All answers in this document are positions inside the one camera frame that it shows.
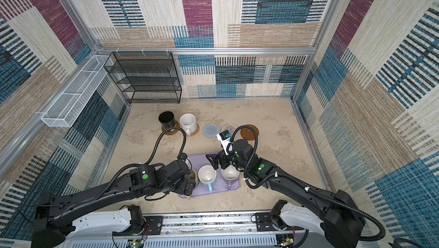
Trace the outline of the white mug blue handle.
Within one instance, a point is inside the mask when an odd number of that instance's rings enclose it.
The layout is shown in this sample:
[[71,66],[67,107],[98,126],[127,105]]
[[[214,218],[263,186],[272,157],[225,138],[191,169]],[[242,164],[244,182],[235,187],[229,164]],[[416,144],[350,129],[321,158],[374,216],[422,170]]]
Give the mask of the white mug blue handle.
[[217,172],[213,166],[205,165],[198,171],[198,179],[201,184],[206,187],[209,194],[213,193],[213,184],[216,180]]

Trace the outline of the white mug lilac handle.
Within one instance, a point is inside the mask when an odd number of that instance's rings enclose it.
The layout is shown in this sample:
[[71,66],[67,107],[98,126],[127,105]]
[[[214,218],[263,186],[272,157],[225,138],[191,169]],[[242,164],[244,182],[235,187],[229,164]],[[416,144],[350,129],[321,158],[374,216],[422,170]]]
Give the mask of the white mug lilac handle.
[[240,172],[233,166],[228,166],[226,169],[222,169],[221,174],[226,180],[228,190],[232,189],[232,185],[240,177]]

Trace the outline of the blue woven round coaster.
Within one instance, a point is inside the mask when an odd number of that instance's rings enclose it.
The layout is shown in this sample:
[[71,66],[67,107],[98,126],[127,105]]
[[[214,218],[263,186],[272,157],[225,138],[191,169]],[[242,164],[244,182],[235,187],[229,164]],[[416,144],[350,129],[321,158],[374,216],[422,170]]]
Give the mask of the blue woven round coaster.
[[217,134],[219,134],[220,132],[221,128],[214,123],[207,124],[202,129],[202,133],[206,138],[216,138]]

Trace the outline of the rattan woven round coaster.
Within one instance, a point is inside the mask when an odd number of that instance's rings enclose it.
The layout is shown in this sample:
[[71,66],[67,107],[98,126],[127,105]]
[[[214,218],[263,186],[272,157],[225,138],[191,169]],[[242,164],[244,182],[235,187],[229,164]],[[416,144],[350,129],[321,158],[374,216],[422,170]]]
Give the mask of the rattan woven round coaster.
[[196,130],[194,132],[192,132],[190,135],[187,135],[188,137],[194,137],[196,136],[200,131],[200,126],[199,124],[197,124]]

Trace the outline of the multicolour woven round coaster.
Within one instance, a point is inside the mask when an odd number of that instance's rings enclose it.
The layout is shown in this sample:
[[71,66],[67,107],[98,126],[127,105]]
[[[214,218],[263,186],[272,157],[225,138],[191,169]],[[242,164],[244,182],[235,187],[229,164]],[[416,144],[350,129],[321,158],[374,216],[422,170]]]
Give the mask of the multicolour woven round coaster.
[[230,134],[233,134],[237,128],[238,128],[238,126],[235,123],[226,123],[222,127],[222,131],[227,130]]

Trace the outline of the brown wooden coaster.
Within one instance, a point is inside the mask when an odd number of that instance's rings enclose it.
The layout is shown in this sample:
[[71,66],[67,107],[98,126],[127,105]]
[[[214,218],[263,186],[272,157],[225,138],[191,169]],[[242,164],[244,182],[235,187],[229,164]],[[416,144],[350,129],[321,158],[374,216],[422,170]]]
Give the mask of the brown wooden coaster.
[[[257,134],[257,136],[259,136],[259,130],[255,125],[248,124],[248,127],[252,128],[254,130],[254,132]],[[240,135],[243,139],[245,139],[247,141],[255,140],[254,133],[248,128],[242,128],[240,131]]]
[[[179,122],[178,121],[175,121],[175,127],[179,128]],[[172,135],[174,135],[174,134],[176,134],[178,132],[177,129],[166,130],[164,126],[161,126],[161,130],[164,131],[167,136],[172,136]]]

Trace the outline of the white speckled mug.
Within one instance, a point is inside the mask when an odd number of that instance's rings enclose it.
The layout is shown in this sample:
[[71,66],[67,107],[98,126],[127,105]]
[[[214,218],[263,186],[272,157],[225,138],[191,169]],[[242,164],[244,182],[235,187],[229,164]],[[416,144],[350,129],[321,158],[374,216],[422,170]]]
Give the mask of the white speckled mug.
[[182,115],[179,123],[188,136],[194,134],[197,130],[197,120],[193,114],[187,113]]

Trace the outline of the black mug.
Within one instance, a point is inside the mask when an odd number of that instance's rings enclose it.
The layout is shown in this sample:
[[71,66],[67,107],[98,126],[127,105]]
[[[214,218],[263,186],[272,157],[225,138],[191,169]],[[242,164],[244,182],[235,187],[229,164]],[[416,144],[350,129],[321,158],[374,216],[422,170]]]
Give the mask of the black mug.
[[170,129],[170,128],[173,128],[176,126],[176,120],[174,117],[174,113],[171,111],[162,112],[159,115],[158,120],[162,126],[162,131],[165,131],[167,129]]

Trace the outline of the beige mug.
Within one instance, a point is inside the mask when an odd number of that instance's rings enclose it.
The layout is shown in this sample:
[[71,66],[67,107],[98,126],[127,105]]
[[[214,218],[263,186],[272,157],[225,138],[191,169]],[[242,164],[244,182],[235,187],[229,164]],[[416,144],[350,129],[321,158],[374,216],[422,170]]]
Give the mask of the beige mug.
[[190,179],[193,179],[194,181],[194,188],[196,188],[199,184],[199,179],[198,179],[198,175],[197,172],[195,170],[191,170],[190,171]]

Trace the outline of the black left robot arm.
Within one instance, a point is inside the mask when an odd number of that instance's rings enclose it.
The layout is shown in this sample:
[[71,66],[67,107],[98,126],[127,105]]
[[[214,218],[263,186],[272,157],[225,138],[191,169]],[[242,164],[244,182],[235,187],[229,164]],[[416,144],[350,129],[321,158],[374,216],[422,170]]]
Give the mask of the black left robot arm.
[[31,246],[56,247],[75,231],[75,220],[118,202],[157,193],[190,196],[195,179],[182,159],[183,154],[180,151],[177,159],[167,165],[153,164],[152,158],[141,164],[130,163],[117,171],[109,182],[82,192],[62,196],[42,194],[37,200]]

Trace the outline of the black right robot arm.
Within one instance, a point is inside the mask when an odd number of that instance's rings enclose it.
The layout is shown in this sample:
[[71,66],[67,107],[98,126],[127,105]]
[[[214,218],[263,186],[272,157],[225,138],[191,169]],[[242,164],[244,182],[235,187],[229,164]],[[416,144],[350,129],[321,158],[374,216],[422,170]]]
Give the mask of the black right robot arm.
[[249,188],[263,186],[298,202],[318,218],[300,226],[319,232],[335,248],[354,248],[360,241],[375,242],[385,237],[384,225],[360,210],[348,193],[319,189],[288,174],[275,163],[257,155],[257,140],[250,145],[245,139],[235,140],[235,136],[227,130],[218,134],[222,150],[206,155],[214,169],[232,166],[243,173]]

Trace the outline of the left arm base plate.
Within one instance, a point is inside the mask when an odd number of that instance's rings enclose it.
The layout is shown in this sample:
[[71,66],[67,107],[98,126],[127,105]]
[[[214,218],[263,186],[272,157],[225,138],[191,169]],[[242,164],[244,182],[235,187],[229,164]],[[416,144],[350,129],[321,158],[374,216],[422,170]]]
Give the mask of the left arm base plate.
[[163,225],[163,216],[144,216],[144,224],[141,226],[140,236],[160,235]]

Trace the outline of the aluminium front rail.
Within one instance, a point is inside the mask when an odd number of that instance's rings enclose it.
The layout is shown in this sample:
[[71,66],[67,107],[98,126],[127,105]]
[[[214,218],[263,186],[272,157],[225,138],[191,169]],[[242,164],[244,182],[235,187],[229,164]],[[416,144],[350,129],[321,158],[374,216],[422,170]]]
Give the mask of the aluminium front rail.
[[286,206],[281,221],[270,211],[221,211],[204,213],[145,214],[163,216],[160,235],[140,236],[134,211],[122,208],[87,214],[73,222],[75,231],[60,245],[62,248],[330,248],[319,232],[308,229],[292,232],[258,232],[250,220],[252,214],[269,212],[279,228],[301,227],[317,217],[302,207]]

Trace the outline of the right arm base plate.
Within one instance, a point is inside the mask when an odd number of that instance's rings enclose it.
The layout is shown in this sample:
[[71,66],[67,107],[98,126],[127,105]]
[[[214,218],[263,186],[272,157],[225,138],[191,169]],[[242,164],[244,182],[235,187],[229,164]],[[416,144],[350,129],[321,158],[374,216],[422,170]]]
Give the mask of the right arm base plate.
[[269,212],[252,214],[250,220],[256,225],[258,232],[292,232],[293,230],[305,231],[302,227],[286,227],[279,229],[273,222]]

